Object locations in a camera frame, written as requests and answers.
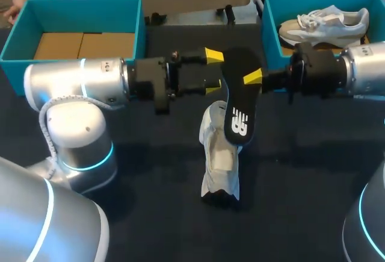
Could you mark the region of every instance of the black insole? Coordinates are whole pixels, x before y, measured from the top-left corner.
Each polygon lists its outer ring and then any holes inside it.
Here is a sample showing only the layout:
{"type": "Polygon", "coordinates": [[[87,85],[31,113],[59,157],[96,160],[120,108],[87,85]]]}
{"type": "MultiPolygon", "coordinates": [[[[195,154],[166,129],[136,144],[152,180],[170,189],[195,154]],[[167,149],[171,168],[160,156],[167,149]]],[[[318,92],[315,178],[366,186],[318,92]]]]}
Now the black insole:
{"type": "Polygon", "coordinates": [[[221,70],[228,91],[224,133],[229,143],[244,146],[253,138],[261,84],[245,85],[243,77],[258,70],[261,62],[248,48],[231,48],[223,55],[221,70]]]}

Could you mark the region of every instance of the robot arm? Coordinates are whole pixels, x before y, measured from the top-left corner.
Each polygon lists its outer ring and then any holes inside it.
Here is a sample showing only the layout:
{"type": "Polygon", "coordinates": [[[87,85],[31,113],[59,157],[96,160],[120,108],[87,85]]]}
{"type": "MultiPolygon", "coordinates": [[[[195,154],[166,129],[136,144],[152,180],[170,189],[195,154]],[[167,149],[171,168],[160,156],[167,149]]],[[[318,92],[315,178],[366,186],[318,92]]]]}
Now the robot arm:
{"type": "Polygon", "coordinates": [[[348,48],[338,57],[300,43],[290,64],[278,70],[260,68],[248,48],[174,52],[170,58],[146,58],[134,64],[121,58],[35,64],[26,70],[25,92],[35,110],[52,98],[75,95],[110,107],[151,100],[157,113],[168,113],[170,100],[205,95],[220,88],[222,79],[228,91],[225,134],[230,143],[241,146],[253,137],[260,93],[284,90],[290,104],[295,93],[322,98],[385,96],[384,53],[385,43],[348,48]],[[220,66],[206,68],[212,63],[220,66]],[[201,66],[192,75],[190,68],[184,68],[188,64],[201,66]]]}

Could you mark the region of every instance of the person's hand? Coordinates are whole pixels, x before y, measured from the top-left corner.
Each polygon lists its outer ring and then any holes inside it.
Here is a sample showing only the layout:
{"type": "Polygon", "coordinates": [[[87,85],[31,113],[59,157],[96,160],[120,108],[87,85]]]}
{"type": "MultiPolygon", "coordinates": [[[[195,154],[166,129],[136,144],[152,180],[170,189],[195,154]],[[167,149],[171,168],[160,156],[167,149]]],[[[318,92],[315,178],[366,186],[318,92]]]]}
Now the person's hand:
{"type": "Polygon", "coordinates": [[[8,18],[8,22],[14,25],[18,15],[20,13],[20,7],[16,5],[12,5],[5,13],[4,17],[8,18]]]}

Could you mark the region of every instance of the teal box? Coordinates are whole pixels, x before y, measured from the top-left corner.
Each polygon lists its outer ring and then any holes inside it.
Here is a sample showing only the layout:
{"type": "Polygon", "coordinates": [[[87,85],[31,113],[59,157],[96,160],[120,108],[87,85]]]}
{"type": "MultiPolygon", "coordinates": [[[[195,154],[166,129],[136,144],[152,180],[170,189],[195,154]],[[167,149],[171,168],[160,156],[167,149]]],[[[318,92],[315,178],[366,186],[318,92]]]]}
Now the teal box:
{"type": "Polygon", "coordinates": [[[385,5],[382,0],[265,0],[262,16],[262,42],[269,69],[289,64],[290,56],[283,55],[277,27],[298,14],[335,5],[342,11],[369,11],[369,29],[366,33],[371,43],[385,41],[385,5]]]}
{"type": "Polygon", "coordinates": [[[17,95],[24,95],[23,76],[28,65],[65,61],[33,59],[42,34],[76,32],[135,33],[132,58],[126,62],[132,64],[144,57],[141,0],[28,0],[0,55],[0,65],[17,95]]]}

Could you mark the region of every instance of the new balance logo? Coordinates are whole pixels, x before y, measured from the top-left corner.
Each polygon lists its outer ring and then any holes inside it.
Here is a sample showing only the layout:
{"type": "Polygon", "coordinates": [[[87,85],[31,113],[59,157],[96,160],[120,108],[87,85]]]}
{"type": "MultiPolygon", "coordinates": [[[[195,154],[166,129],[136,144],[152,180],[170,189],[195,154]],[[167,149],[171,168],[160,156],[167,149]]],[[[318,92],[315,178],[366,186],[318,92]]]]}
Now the new balance logo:
{"type": "Polygon", "coordinates": [[[231,129],[235,134],[246,136],[247,134],[247,115],[241,113],[233,107],[233,118],[231,120],[231,129]]]}

